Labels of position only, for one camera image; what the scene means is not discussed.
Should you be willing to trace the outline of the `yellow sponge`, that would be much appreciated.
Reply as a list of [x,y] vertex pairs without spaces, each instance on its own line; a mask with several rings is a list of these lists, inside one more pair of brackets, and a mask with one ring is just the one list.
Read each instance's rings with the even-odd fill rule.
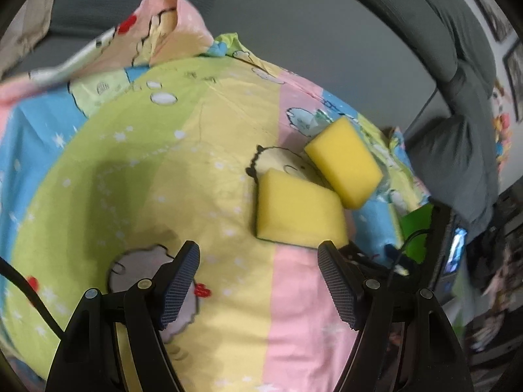
[[312,249],[325,241],[338,247],[349,242],[345,210],[335,192],[274,168],[258,183],[256,236]]
[[349,210],[362,208],[383,173],[347,118],[331,123],[304,151]]

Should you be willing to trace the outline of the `green cardboard box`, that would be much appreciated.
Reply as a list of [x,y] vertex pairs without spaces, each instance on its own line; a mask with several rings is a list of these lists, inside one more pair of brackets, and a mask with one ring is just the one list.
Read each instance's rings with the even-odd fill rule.
[[[418,231],[428,230],[431,227],[432,209],[433,205],[427,203],[400,218],[400,228],[404,240]],[[413,237],[407,244],[405,253],[410,259],[421,264],[426,257],[426,233]]]

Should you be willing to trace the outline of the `colourful cartoon bed sheet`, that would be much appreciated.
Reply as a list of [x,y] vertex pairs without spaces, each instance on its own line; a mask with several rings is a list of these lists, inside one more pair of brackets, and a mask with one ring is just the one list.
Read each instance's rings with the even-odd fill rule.
[[[256,179],[315,183],[305,153],[346,116],[383,172],[345,214],[377,262],[427,200],[399,131],[384,135],[315,83],[212,36],[187,0],[143,0],[65,63],[1,84],[1,254],[60,325],[81,294],[147,276],[192,240],[201,263],[165,339],[188,391],[331,391],[355,343],[313,249],[254,232]],[[164,253],[152,252],[163,246]]]

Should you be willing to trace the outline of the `grey sofa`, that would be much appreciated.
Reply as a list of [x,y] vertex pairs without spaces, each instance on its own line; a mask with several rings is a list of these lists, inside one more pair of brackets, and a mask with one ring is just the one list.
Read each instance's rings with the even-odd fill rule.
[[[49,32],[8,75],[57,66],[141,0],[54,0]],[[487,36],[464,0],[189,0],[214,35],[295,72],[404,133],[417,175],[469,234],[499,194]]]

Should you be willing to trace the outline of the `framed landscape painting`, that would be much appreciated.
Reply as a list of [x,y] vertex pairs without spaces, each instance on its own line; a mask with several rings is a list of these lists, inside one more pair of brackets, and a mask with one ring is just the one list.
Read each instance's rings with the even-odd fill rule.
[[512,100],[514,104],[515,118],[518,123],[522,122],[523,109],[523,44],[517,41],[503,58],[503,64],[509,80]]

